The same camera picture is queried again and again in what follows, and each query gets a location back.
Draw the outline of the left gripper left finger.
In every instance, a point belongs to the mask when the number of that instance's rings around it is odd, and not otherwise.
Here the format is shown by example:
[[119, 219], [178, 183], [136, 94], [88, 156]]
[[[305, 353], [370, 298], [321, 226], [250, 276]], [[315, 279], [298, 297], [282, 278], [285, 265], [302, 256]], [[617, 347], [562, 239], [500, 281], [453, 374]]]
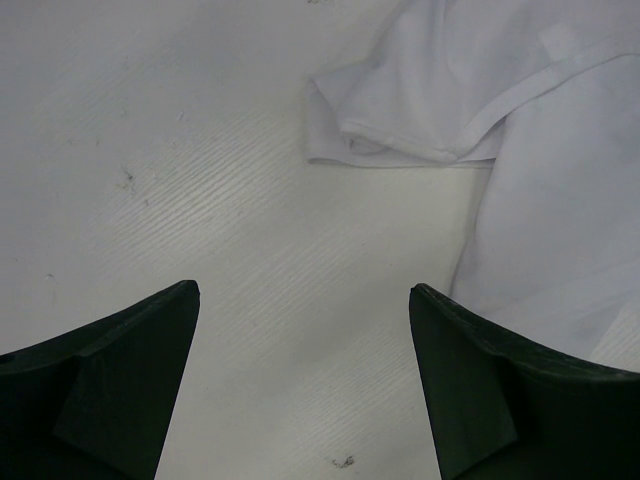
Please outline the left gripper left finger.
[[2, 478], [154, 478], [199, 308], [184, 280], [2, 355]]

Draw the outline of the white t shirt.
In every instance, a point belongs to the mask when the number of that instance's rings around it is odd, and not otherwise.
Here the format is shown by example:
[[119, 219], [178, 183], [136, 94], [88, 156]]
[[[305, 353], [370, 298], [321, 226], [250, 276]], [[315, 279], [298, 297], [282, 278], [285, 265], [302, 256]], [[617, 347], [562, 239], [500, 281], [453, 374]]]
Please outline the white t shirt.
[[312, 162], [490, 168], [454, 301], [638, 369], [637, 2], [410, 1], [306, 94]]

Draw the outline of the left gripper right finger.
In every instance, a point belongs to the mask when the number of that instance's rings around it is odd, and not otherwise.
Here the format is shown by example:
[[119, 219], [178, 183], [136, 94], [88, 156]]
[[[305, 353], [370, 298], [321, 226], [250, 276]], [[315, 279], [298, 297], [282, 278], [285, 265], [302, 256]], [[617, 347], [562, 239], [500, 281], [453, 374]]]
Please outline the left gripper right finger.
[[409, 317], [445, 479], [635, 479], [639, 377], [547, 348], [425, 284]]

